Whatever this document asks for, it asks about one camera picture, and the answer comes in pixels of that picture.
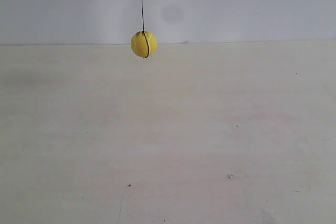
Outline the yellow tennis ball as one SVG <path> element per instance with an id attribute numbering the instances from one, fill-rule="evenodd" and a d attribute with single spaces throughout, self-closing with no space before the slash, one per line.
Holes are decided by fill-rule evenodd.
<path id="1" fill-rule="evenodd" d="M 148 58 L 157 49 L 156 37 L 149 31 L 139 31 L 131 38 L 131 49 L 141 58 Z"/>

